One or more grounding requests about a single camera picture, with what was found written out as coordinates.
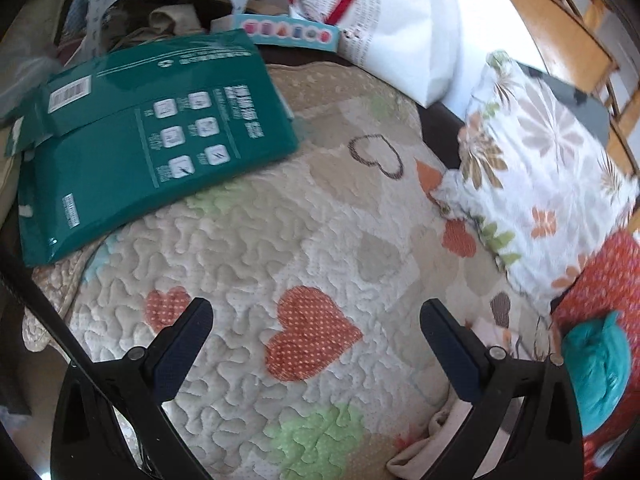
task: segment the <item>orange flower print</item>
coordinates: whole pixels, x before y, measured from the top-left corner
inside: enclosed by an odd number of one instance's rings
[[[579,254],[578,265],[568,266],[565,271],[566,274],[564,276],[561,276],[557,280],[553,281],[551,283],[551,286],[553,288],[561,288],[562,290],[565,290],[570,286],[572,286],[575,280],[578,279],[578,276],[580,276],[580,274],[584,270],[584,267],[586,267],[587,264],[589,263],[589,259],[590,257],[588,254]]]
[[[535,207],[531,210],[535,227],[531,231],[531,238],[544,238],[553,236],[558,230],[556,213],[554,211],[542,211]]]

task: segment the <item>small product box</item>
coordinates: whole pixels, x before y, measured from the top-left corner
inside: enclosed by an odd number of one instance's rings
[[[289,16],[230,14],[211,22],[212,32],[235,28],[244,28],[255,44],[300,46],[327,52],[337,52],[340,39],[338,27]]]
[[[45,265],[198,190],[295,152],[242,30],[155,41],[52,76],[13,112],[22,256]]]

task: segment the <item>bed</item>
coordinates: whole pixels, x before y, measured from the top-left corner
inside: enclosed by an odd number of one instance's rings
[[[445,167],[413,102],[334,63],[270,74],[304,139],[295,156],[34,279],[95,361],[146,346],[191,298],[212,303],[212,333],[163,407],[214,478],[386,478],[449,389],[418,324],[425,300],[510,329],[539,359],[548,319],[470,226],[440,217],[430,192]],[[23,336],[32,351],[51,343],[29,314]]]

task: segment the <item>pillowcase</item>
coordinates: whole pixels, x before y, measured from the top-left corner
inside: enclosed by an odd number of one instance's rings
[[[628,223],[637,179],[504,52],[487,57],[458,141],[460,169],[447,171],[433,198],[444,216],[476,223],[511,285],[548,314]]]

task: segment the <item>white paper bag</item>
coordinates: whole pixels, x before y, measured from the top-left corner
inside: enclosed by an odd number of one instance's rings
[[[302,0],[328,15],[337,0]],[[422,106],[446,93],[460,47],[457,0],[354,0],[338,53]]]

